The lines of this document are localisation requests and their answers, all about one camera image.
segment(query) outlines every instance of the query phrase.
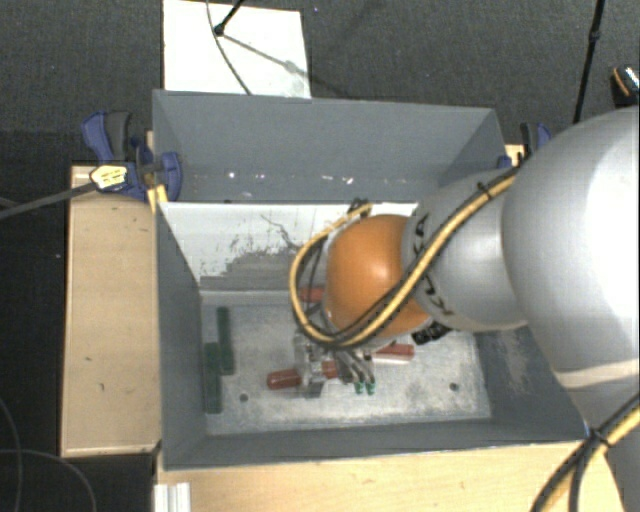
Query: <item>black cable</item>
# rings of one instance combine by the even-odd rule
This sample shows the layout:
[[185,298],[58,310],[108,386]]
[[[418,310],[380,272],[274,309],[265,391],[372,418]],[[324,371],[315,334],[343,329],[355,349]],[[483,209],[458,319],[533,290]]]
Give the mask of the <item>black cable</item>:
[[18,428],[16,427],[16,423],[13,420],[13,416],[7,407],[7,404],[4,402],[2,398],[0,398],[0,409],[4,413],[4,416],[7,418],[7,423],[9,424],[9,429],[11,430],[11,435],[13,437],[13,444],[15,449],[0,449],[0,455],[2,454],[15,454],[16,456],[16,467],[18,473],[18,485],[16,487],[16,498],[14,500],[14,511],[19,512],[20,505],[22,502],[22,488],[24,486],[24,462],[23,462],[23,454],[33,455],[35,457],[40,457],[44,459],[53,460],[66,466],[69,468],[80,480],[84,488],[87,490],[87,494],[89,495],[89,499],[91,500],[91,510],[92,512],[97,512],[98,506],[96,503],[96,496],[93,492],[93,488],[91,484],[87,480],[87,477],[80,471],[77,467],[75,467],[70,462],[64,460],[57,455],[52,455],[50,453],[40,452],[38,450],[29,450],[22,448],[22,443],[20,442],[20,436],[18,435]]
[[582,105],[584,104],[584,97],[587,92],[587,82],[589,81],[589,72],[591,71],[593,54],[596,50],[596,43],[598,39],[600,39],[600,22],[602,21],[602,13],[604,12],[604,2],[605,0],[596,1],[596,8],[593,13],[591,29],[589,30],[589,46],[587,47],[587,56],[585,58],[584,67],[582,69],[580,90],[578,92],[578,99],[576,100],[576,109],[573,114],[573,124],[579,123],[580,118],[582,117]]
[[240,9],[240,6],[244,3],[245,0],[238,0],[235,5],[231,8],[231,10],[229,11],[229,14],[227,14],[224,19],[222,20],[221,23],[218,23],[215,27],[214,27],[214,32],[216,35],[218,36],[223,36],[224,35],[224,29],[227,26],[227,23],[229,23],[229,21],[231,20],[231,18],[233,18],[233,16],[236,14],[236,12],[238,12],[238,9]]
[[[603,439],[606,439],[615,427],[620,423],[622,419],[629,415],[629,413],[638,405],[640,395],[636,394],[629,401],[627,401],[620,409],[618,409],[599,429],[591,430],[590,435],[580,443],[564,462],[558,467],[555,473],[547,480],[545,486],[540,490],[536,496],[533,505],[531,506],[531,512],[543,512],[547,501],[557,489],[558,485],[567,477],[571,471],[576,471],[571,483],[571,492],[575,495],[573,498],[573,510],[577,510],[578,505],[578,493],[580,490],[580,484],[584,475],[584,470],[589,464],[589,460],[595,454],[598,446],[602,444]],[[580,469],[578,474],[578,466],[584,466]],[[571,494],[569,495],[569,506],[572,506]]]
[[313,279],[316,276],[316,271],[318,270],[318,263],[320,263],[320,258],[322,257],[322,249],[324,248],[325,240],[323,239],[316,250],[316,257],[313,261],[313,265],[311,266],[311,274],[309,276],[309,286],[307,288],[307,305],[305,306],[305,314],[308,315],[309,308],[311,306],[311,290],[313,290]]
[[13,208],[14,206],[18,206],[20,203],[16,203],[15,201],[12,201],[11,199],[7,199],[5,197],[0,197],[0,206],[2,206],[2,208]]
[[91,183],[86,183],[84,185],[80,185],[79,187],[72,188],[71,190],[65,190],[64,192],[59,192],[58,194],[53,194],[47,197],[36,199],[35,201],[30,201],[28,203],[23,203],[18,206],[13,206],[6,210],[0,211],[0,220],[13,217],[14,215],[18,215],[20,213],[26,213],[31,210],[36,210],[37,208],[42,208],[43,206],[59,203],[60,201],[73,199],[74,197],[81,196],[88,192],[93,192],[94,190],[96,190],[96,186],[93,182],[91,182]]
[[364,373],[364,375],[366,376],[366,380],[369,383],[374,384],[376,381],[376,378],[373,372],[371,371],[371,368],[369,367],[369,365],[366,364],[362,359],[360,359],[353,350],[349,350],[347,353],[351,356],[355,365],[358,368],[360,368],[361,372]]
[[[317,244],[319,244],[319,243],[320,243],[320,241],[316,242],[316,244],[314,244],[314,247],[311,247],[309,249],[309,253],[310,254],[315,250],[315,246]],[[301,270],[299,271],[299,275],[301,275],[302,272],[303,272],[303,268],[301,268]],[[395,295],[397,289],[402,285],[402,282],[403,282],[403,279],[401,279],[398,283],[396,283],[396,285],[394,285],[393,288],[391,288],[384,295],[382,295],[378,300],[376,300],[371,306],[369,306],[369,308],[364,313],[362,313],[356,320],[354,320],[351,324],[349,324],[348,326],[346,326],[346,327],[344,327],[342,329],[338,329],[338,330],[336,330],[336,329],[325,329],[324,327],[314,323],[311,320],[309,320],[309,325],[311,325],[311,327],[313,327],[314,329],[316,329],[318,332],[320,332],[321,334],[323,334],[325,336],[345,335],[345,336],[343,336],[343,338],[345,338],[345,339],[350,338],[351,336],[348,333],[350,333],[350,332],[354,331],[356,328],[358,328],[362,323],[364,323],[366,320],[371,318],[372,315],[376,312],[376,310],[379,310],[381,308],[381,306],[385,305],[391,299],[391,297],[393,297],[393,295]],[[300,287],[300,280],[297,279],[296,280],[296,288],[299,288],[299,287]],[[314,343],[317,343],[319,345],[322,345],[322,346],[327,347],[327,348],[332,348],[332,349],[343,348],[338,342],[328,344],[327,342],[324,342],[322,340],[317,340],[313,336],[309,336],[306,333],[306,331],[304,331],[304,332],[305,332],[305,335],[307,336],[307,338],[310,339]],[[364,345],[368,341],[369,341],[369,338],[367,338],[366,340],[360,341],[357,344],[350,345],[349,348],[351,348],[351,349],[357,348],[357,347],[359,347],[361,345]]]
[[[241,2],[238,2],[238,4],[236,6],[234,6],[234,8],[240,7],[240,5],[239,5],[240,3]],[[236,71],[236,68],[233,66],[233,64],[229,60],[229,57],[227,56],[227,53],[224,51],[224,48],[222,47],[222,45],[220,44],[220,41],[218,40],[218,34],[216,33],[216,27],[213,25],[213,20],[211,19],[211,11],[209,10],[209,0],[205,0],[205,6],[207,8],[207,19],[209,20],[209,27],[211,28],[211,35],[213,36],[213,40],[215,41],[216,46],[218,47],[218,51],[220,52],[220,55],[224,59],[224,62],[226,63],[227,67],[229,68],[229,71],[231,71],[231,74],[235,77],[236,81],[240,84],[240,87],[242,87],[242,89],[244,90],[246,95],[247,96],[253,96],[252,92],[249,90],[249,88],[247,87],[247,84],[244,83],[244,81],[242,80],[242,78],[240,77],[238,72]]]
[[13,510],[15,512],[19,512],[20,510],[20,501],[22,499],[22,486],[24,485],[24,465],[22,462],[22,444],[20,443],[20,436],[18,435],[18,428],[16,427],[15,421],[13,421],[13,416],[11,416],[11,412],[7,407],[7,404],[4,403],[4,400],[0,398],[0,409],[7,418],[7,423],[9,424],[9,430],[11,430],[11,436],[13,437],[13,445],[15,446],[15,450],[12,450],[16,455],[16,469],[18,473],[18,485],[16,487],[16,498],[14,500]]
[[[9,453],[15,453],[15,452],[16,452],[16,450],[0,450],[0,455],[9,454]],[[34,457],[40,457],[42,459],[52,460],[54,462],[57,462],[58,464],[61,464],[64,467],[68,468],[70,471],[72,471],[73,474],[75,474],[78,477],[78,480],[80,480],[80,482],[82,483],[83,487],[87,491],[87,495],[89,496],[89,499],[91,500],[91,511],[92,512],[98,512],[98,505],[97,505],[95,493],[93,492],[93,488],[91,487],[91,484],[89,483],[89,480],[84,475],[84,473],[82,471],[80,471],[76,466],[74,466],[70,462],[64,460],[62,457],[58,457],[57,455],[52,455],[52,454],[46,453],[46,452],[40,452],[38,450],[29,450],[29,449],[25,448],[25,449],[22,449],[22,453],[24,453],[25,455],[33,455]]]
[[585,442],[585,451],[576,461],[575,472],[571,480],[571,489],[569,491],[569,512],[578,512],[578,503],[580,500],[580,486],[584,478],[591,459],[595,456],[600,445],[607,444],[607,439],[611,435],[616,426],[624,420],[640,402],[640,394],[636,394],[628,400],[620,409],[618,409],[599,429],[592,430],[591,434]]

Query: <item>green block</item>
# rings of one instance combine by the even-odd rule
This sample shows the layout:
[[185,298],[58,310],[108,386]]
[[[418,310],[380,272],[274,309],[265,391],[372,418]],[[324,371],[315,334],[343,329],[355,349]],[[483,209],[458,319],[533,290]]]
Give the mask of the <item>green block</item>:
[[220,346],[204,344],[204,410],[207,414],[222,412],[222,378],[220,376]]
[[231,321],[229,320],[229,308],[216,310],[218,322],[218,343],[220,344],[220,375],[233,375],[236,372],[236,362],[233,357],[233,345],[231,343]]

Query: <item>gray plastic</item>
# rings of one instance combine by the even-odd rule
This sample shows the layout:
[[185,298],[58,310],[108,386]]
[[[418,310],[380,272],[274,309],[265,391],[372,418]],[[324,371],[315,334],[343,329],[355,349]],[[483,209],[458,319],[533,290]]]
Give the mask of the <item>gray plastic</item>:
[[[638,108],[579,124],[535,153],[507,197],[503,240],[537,342],[598,426],[639,388]],[[640,510],[638,429],[609,461],[627,510]]]
[[181,201],[417,201],[504,154],[493,110],[154,91]]
[[[504,171],[476,174],[422,200],[403,236],[405,265],[433,232],[471,194]],[[482,208],[447,243],[415,292],[415,299],[436,321],[452,329],[485,332],[525,325],[511,289],[502,254],[504,196]]]
[[[171,210],[181,208],[192,217],[172,220]],[[157,218],[158,261],[160,269],[166,268],[159,273],[159,286],[167,469],[467,449],[583,434],[579,415],[526,329],[477,341],[454,333],[420,348],[414,366],[379,368],[374,397],[356,396],[351,387],[332,383],[329,396],[317,405],[330,411],[324,417],[289,392],[269,396],[275,392],[266,389],[266,374],[293,362],[287,293],[265,290],[256,274],[254,291],[246,290],[242,279],[240,289],[233,290],[232,280],[226,280],[220,290],[211,290],[224,276],[203,276],[198,287],[193,269],[200,268],[199,256],[184,252],[195,247],[189,243],[192,235],[181,236],[185,230],[199,231],[212,239],[211,224],[198,216],[196,205],[185,203],[163,205]],[[207,415],[202,345],[217,337],[215,309],[220,305],[230,308],[238,368],[236,375],[222,378],[223,412]]]

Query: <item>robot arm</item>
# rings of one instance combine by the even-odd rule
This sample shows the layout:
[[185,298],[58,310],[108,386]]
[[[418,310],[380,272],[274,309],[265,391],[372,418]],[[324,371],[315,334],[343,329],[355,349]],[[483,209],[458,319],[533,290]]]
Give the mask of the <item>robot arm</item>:
[[[336,350],[375,353],[432,322],[472,332],[528,324],[595,427],[639,386],[638,109],[579,124],[517,175],[501,173],[439,190],[411,217],[343,229],[328,250],[325,328],[300,309],[301,331]],[[294,265],[294,311],[295,280]],[[626,509],[640,510],[638,428],[608,460]]]

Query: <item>small object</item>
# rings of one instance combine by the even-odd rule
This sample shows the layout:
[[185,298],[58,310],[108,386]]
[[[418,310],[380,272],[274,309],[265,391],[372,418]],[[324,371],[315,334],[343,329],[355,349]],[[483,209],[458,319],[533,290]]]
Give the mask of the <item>small object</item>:
[[216,317],[218,322],[218,343],[220,343],[220,375],[233,375],[236,371],[236,364],[231,343],[229,308],[218,308]]
[[[322,373],[330,379],[338,378],[335,361],[322,361]],[[267,387],[272,390],[294,388],[302,384],[302,377],[295,368],[278,370],[267,375]]]
[[551,140],[551,130],[542,123],[520,123],[524,158],[529,158]]
[[118,192],[129,183],[129,171],[125,165],[101,165],[89,174],[89,178],[100,192]]
[[191,512],[191,484],[156,484],[153,486],[155,512]]
[[497,169],[511,169],[513,167],[513,160],[509,155],[500,155],[498,157]]
[[409,343],[392,343],[373,353],[376,361],[411,361],[416,355],[416,349]]
[[618,66],[611,75],[613,100],[617,107],[638,104],[640,84],[638,70],[631,66]]
[[207,414],[222,412],[222,379],[220,376],[220,346],[204,344],[204,410]]
[[416,345],[424,345],[425,343],[429,343],[430,341],[435,341],[442,338],[449,332],[451,332],[451,329],[449,327],[434,321],[429,327],[422,329],[421,331],[412,333],[411,337],[413,338],[413,341],[415,341]]

